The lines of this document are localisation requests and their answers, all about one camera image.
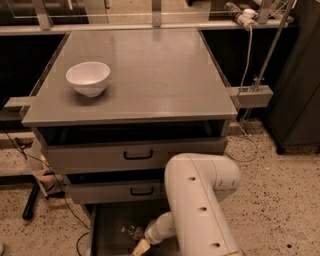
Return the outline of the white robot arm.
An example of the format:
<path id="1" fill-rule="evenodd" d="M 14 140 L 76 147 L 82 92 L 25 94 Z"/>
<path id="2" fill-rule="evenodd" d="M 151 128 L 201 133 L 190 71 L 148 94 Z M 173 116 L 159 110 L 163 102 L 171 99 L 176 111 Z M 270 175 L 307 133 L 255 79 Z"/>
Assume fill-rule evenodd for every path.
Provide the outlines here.
<path id="1" fill-rule="evenodd" d="M 181 256 L 242 256 L 215 194 L 232 194 L 240 178 L 237 164 L 224 156 L 183 153 L 172 157 L 164 175 L 170 211 L 149 223 L 130 256 L 142 256 L 173 236 Z"/>

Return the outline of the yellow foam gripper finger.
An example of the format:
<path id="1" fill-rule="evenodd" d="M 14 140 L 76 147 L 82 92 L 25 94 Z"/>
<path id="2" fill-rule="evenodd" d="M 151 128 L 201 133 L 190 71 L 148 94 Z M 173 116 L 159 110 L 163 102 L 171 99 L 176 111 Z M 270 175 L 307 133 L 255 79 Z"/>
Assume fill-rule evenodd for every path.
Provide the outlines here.
<path id="1" fill-rule="evenodd" d="M 142 238 L 138 244 L 136 245 L 136 247 L 134 248 L 132 255 L 133 256 L 142 256 L 144 253 L 146 253 L 149 249 L 151 248 L 150 243 Z"/>

